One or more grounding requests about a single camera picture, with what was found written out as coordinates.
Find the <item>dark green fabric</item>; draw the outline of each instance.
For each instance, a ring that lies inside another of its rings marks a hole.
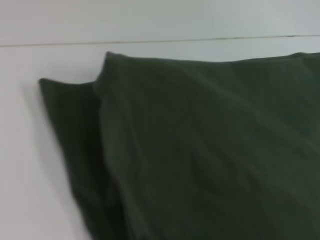
[[[320,54],[109,53],[94,87],[105,162],[140,236],[320,239]]]
[[[94,240],[127,240],[123,207],[103,163],[93,84],[39,81],[50,121],[62,147],[72,193]]]

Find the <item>white surface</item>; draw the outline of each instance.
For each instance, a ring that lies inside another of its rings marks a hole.
[[[320,34],[319,0],[1,0],[0,45]]]
[[[0,48],[0,239],[86,240],[37,80],[94,81],[106,51],[232,61],[320,52],[319,37]]]

